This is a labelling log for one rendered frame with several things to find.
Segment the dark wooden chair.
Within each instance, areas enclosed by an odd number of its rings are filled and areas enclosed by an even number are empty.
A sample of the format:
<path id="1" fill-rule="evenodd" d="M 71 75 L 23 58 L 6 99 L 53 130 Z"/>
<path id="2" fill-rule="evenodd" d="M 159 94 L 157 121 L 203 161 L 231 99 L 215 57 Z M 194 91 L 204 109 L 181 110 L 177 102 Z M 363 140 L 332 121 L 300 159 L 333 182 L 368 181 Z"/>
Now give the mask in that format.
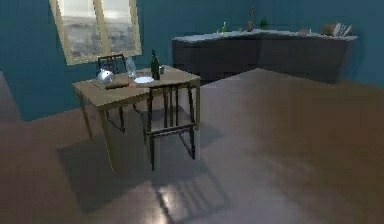
<path id="1" fill-rule="evenodd" d="M 113 54 L 109 56 L 100 56 L 97 58 L 97 65 L 100 71 L 107 70 L 114 75 L 126 72 L 126 60 L 123 54 Z M 107 120 L 118 128 L 121 132 L 125 132 L 125 120 L 123 118 L 123 109 L 119 108 L 120 125 L 117 126 L 109 117 L 109 112 L 106 112 Z"/>
<path id="2" fill-rule="evenodd" d="M 181 120 L 179 114 L 179 90 L 186 89 L 189 101 L 189 119 Z M 163 96 L 163 125 L 153 127 L 154 93 L 160 91 Z M 144 118 L 144 139 L 149 145 L 151 169 L 155 170 L 155 139 L 170 135 L 177 135 L 186 148 L 189 156 L 196 159 L 194 102 L 192 97 L 192 85 L 188 82 L 177 84 L 160 84 L 149 88 L 147 99 L 147 112 Z"/>

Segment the potted brown house plant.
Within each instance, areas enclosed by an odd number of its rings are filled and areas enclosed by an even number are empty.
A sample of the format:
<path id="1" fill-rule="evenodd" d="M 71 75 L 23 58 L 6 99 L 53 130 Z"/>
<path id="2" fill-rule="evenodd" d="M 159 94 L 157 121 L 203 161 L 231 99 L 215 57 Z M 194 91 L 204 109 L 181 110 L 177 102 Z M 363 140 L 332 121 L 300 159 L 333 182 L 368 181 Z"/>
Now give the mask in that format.
<path id="1" fill-rule="evenodd" d="M 251 32 L 253 30 L 254 25 L 254 14 L 255 14 L 255 6 L 253 5 L 250 9 L 250 18 L 247 22 L 247 32 Z"/>

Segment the rack of white dishes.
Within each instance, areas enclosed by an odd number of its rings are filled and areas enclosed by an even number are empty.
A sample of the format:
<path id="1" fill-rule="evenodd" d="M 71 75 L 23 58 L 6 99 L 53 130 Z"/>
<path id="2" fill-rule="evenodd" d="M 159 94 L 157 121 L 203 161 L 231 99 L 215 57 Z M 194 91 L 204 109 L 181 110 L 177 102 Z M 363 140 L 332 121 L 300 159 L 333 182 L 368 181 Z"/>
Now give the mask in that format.
<path id="1" fill-rule="evenodd" d="M 321 31 L 322 35 L 333 37 L 346 37 L 352 34 L 352 26 L 342 23 L 326 24 Z"/>

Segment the clear glass vase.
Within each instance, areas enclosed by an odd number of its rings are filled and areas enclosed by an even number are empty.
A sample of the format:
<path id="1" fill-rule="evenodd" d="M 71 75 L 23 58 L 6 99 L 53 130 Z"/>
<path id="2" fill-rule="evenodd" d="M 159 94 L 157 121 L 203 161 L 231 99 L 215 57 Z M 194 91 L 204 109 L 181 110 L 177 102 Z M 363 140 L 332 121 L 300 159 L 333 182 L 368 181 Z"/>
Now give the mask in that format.
<path id="1" fill-rule="evenodd" d="M 126 59 L 127 75 L 131 78 L 136 76 L 136 65 L 132 57 Z"/>

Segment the dark kitchen counter cabinet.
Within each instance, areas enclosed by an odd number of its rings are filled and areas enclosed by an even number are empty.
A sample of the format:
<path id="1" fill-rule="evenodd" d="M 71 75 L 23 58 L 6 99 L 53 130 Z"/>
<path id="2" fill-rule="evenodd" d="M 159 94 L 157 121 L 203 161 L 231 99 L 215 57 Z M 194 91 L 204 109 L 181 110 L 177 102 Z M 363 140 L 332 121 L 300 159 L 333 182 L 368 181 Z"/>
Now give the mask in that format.
<path id="1" fill-rule="evenodd" d="M 205 83 L 259 68 L 334 84 L 356 39 L 260 29 L 201 34 L 174 38 L 172 59 Z"/>

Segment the silver round kettle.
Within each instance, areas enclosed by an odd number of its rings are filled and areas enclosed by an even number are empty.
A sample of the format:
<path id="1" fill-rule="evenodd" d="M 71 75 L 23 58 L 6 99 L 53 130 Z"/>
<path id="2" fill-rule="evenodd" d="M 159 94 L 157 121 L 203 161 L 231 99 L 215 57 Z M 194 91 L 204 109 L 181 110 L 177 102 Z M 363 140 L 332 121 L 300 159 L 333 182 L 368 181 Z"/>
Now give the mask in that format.
<path id="1" fill-rule="evenodd" d="M 97 75 L 97 80 L 101 83 L 108 84 L 114 80 L 115 74 L 109 70 L 101 69 Z"/>

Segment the wooden framed window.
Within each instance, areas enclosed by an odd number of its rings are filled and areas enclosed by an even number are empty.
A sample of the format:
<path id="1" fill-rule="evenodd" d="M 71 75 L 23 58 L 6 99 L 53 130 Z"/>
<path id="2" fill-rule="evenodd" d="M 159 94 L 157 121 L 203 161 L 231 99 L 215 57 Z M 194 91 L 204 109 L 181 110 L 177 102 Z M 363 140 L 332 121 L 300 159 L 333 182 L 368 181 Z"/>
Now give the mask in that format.
<path id="1" fill-rule="evenodd" d="M 142 54 L 137 0 L 49 0 L 66 63 Z"/>

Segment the dark green wine bottle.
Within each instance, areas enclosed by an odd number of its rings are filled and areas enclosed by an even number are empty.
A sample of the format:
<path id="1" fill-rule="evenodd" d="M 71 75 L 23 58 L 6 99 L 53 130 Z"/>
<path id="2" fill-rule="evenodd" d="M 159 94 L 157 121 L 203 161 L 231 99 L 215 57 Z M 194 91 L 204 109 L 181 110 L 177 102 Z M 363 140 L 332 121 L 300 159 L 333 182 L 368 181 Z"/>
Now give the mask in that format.
<path id="1" fill-rule="evenodd" d="M 155 80 L 160 79 L 160 73 L 159 73 L 159 62 L 156 57 L 155 50 L 152 50 L 152 58 L 151 58 L 151 73 L 152 78 Z"/>

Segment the light wooden table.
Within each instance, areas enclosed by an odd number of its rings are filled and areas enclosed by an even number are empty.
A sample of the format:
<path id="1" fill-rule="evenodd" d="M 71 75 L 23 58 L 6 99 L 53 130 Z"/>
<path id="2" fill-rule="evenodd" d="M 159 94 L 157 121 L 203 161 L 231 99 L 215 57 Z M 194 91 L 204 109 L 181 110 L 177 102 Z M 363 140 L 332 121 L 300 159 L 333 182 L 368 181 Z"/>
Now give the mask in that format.
<path id="1" fill-rule="evenodd" d="M 137 77 L 148 76 L 152 77 L 152 73 L 147 69 L 142 69 L 137 73 Z M 130 78 L 126 74 L 118 74 L 115 76 L 113 82 L 134 82 L 135 78 Z M 150 83 L 138 84 L 135 86 L 127 86 L 124 88 L 106 90 L 104 83 L 97 79 L 80 81 L 73 84 L 75 93 L 81 107 L 86 103 L 90 103 L 96 109 L 101 123 L 103 136 L 108 153 L 108 159 L 112 168 L 116 167 L 114 146 L 108 131 L 108 126 L 111 124 L 106 118 L 106 112 L 111 109 L 119 109 L 131 105 L 135 106 L 137 103 L 144 101 L 146 103 L 147 112 L 147 99 L 149 97 L 149 88 L 160 84 L 177 84 L 188 82 L 192 85 L 192 97 L 194 102 L 194 116 L 196 120 L 195 132 L 200 128 L 200 77 L 177 68 L 165 66 L 165 73 L 160 75 L 159 80 Z M 154 93 L 156 96 L 162 96 L 160 91 Z"/>

